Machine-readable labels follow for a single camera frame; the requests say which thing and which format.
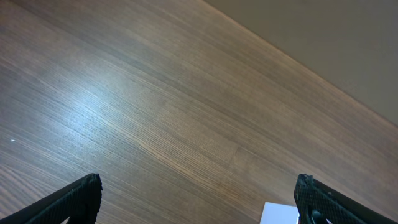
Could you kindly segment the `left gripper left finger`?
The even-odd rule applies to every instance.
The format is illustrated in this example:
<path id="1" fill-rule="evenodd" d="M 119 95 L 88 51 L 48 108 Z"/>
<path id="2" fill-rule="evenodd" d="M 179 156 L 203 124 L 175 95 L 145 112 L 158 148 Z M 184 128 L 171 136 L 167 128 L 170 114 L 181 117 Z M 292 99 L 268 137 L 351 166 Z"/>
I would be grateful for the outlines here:
<path id="1" fill-rule="evenodd" d="M 101 206 L 102 190 L 100 175 L 88 174 L 1 219 L 1 224 L 94 224 Z"/>

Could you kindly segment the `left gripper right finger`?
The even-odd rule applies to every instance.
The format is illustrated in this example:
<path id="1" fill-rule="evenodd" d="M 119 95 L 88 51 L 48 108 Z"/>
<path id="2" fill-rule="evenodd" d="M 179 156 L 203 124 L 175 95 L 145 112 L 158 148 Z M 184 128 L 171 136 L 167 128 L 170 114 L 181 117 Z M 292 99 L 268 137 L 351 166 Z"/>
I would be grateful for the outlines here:
<path id="1" fill-rule="evenodd" d="M 298 176 L 294 199 L 300 224 L 397 224 L 307 174 Z"/>

